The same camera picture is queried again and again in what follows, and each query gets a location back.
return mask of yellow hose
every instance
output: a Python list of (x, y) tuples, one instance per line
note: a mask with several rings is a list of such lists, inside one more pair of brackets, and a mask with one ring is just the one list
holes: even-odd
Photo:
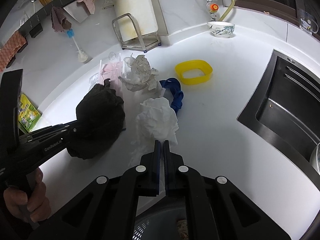
[(228, 7), (228, 9), (224, 12), (224, 14), (221, 16), (221, 18), (218, 20), (218, 22), (222, 22), (225, 17), (228, 15), (228, 13), (231, 11), (231, 9), (235, 6), (236, 1), (235, 0), (231, 0), (231, 4)]

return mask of white cutting board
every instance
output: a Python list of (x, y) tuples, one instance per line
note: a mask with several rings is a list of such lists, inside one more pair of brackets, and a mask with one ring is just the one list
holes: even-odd
[[(119, 17), (125, 13), (131, 13), (137, 20), (142, 35), (158, 31), (151, 0), (113, 0), (113, 2), (116, 16)], [(122, 18), (118, 22), (123, 41), (137, 37), (132, 22), (128, 17)]]

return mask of transparent mug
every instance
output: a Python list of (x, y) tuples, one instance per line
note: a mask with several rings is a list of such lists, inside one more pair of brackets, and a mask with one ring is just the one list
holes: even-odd
[(317, 33), (319, 30), (319, 26), (317, 25), (315, 18), (302, 9), (299, 9), (299, 25), (300, 29), (310, 35), (312, 35), (312, 33)]

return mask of silver screw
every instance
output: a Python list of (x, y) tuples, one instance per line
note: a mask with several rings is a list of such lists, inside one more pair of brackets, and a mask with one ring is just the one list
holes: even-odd
[(144, 172), (146, 170), (146, 167), (143, 165), (139, 165), (136, 167), (137, 172)]
[(107, 182), (107, 178), (105, 176), (100, 176), (97, 178), (98, 184), (105, 184)]
[(217, 182), (219, 182), (220, 184), (226, 184), (227, 183), (227, 178), (225, 178), (225, 177), (222, 177), (222, 176), (220, 176), (220, 177), (217, 177)]
[(287, 57), (287, 59), (291, 62), (291, 63), (296, 63), (293, 59)]
[(189, 170), (189, 168), (188, 168), (187, 166), (180, 166), (180, 167), (178, 168), (178, 170), (179, 170), (180, 172), (187, 172), (187, 171)]

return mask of crumpled black bag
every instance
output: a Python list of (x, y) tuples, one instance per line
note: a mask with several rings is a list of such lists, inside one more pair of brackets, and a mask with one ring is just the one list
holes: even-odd
[(70, 134), (67, 151), (72, 157), (91, 159), (106, 152), (124, 125), (123, 100), (110, 89), (110, 80), (96, 84), (76, 107), (80, 128)]

